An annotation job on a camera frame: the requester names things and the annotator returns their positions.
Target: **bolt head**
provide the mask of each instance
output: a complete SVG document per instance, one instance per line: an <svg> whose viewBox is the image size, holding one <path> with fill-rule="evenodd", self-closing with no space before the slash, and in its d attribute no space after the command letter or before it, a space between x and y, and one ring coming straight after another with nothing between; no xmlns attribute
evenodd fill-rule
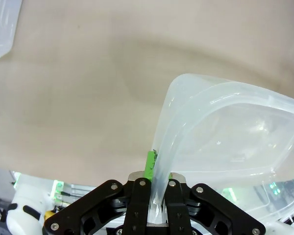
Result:
<svg viewBox="0 0 294 235"><path fill-rule="evenodd" d="M253 229L252 232L253 232L253 235L259 235L260 234L260 230L257 229L257 228Z"/></svg>
<svg viewBox="0 0 294 235"><path fill-rule="evenodd" d="M111 185L112 190L116 190L117 188L118 188L118 186L116 184Z"/></svg>
<svg viewBox="0 0 294 235"><path fill-rule="evenodd" d="M196 188L196 192L203 193L204 192L204 189L202 187L197 187Z"/></svg>
<svg viewBox="0 0 294 235"><path fill-rule="evenodd" d="M51 228L51 230L56 231L59 229L59 225L57 223L53 223L53 224L51 224L50 228Z"/></svg>
<svg viewBox="0 0 294 235"><path fill-rule="evenodd" d="M117 230L116 235L121 235L122 234L122 229Z"/></svg>
<svg viewBox="0 0 294 235"><path fill-rule="evenodd" d="M174 181L169 181L169 185L170 185L171 187L174 187L174 186L176 185L176 183L175 183Z"/></svg>

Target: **yellow component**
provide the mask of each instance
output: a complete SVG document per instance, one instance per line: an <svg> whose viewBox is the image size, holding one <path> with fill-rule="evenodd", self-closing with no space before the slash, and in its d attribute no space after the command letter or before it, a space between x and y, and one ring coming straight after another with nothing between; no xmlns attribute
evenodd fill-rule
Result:
<svg viewBox="0 0 294 235"><path fill-rule="evenodd" d="M53 216L55 213L54 212L52 212L52 211L47 211L46 213L45 213L45 221L47 220L47 219L49 219L51 216Z"/></svg>

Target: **clear plastic bin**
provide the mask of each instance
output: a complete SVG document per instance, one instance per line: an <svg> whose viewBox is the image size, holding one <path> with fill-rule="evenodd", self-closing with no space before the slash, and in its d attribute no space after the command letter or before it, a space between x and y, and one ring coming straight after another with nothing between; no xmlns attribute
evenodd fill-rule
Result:
<svg viewBox="0 0 294 235"><path fill-rule="evenodd" d="M0 0L0 57L13 45L22 0Z"/></svg>
<svg viewBox="0 0 294 235"><path fill-rule="evenodd" d="M245 83L184 74L170 85L152 149L153 202L169 172L206 183L262 222L294 209L294 99Z"/></svg>

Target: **led light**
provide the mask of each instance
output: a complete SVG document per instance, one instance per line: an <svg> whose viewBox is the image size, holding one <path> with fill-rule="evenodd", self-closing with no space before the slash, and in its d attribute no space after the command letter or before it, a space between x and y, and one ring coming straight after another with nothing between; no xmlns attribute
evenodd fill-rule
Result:
<svg viewBox="0 0 294 235"><path fill-rule="evenodd" d="M234 194L233 189L232 189L232 188L229 188L229 192L230 192L230 195L231 195L231 197L232 197L232 199L233 199L233 202L236 202L236 201L237 201L237 198L236 198L236 196L235 196L235 194Z"/></svg>
<svg viewBox="0 0 294 235"><path fill-rule="evenodd" d="M51 193L50 193L50 197L52 197L52 198L54 198L55 189L57 187L57 184L58 184L57 180L53 181L52 190L51 190Z"/></svg>
<svg viewBox="0 0 294 235"><path fill-rule="evenodd" d="M15 173L14 173L14 176L15 176L16 180L15 180L15 183L14 183L13 188L16 188L16 186L17 186L17 184L18 184L18 181L19 181L19 178L20 178L20 176L21 176L21 173L19 173L19 172L15 172Z"/></svg>

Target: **beige cloth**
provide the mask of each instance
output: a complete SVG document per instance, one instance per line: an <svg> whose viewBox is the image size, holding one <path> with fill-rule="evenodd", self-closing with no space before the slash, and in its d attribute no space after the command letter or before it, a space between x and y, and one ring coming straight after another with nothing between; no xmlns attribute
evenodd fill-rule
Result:
<svg viewBox="0 0 294 235"><path fill-rule="evenodd" d="M24 0L0 59L0 167L125 182L189 72L294 98L294 0Z"/></svg>

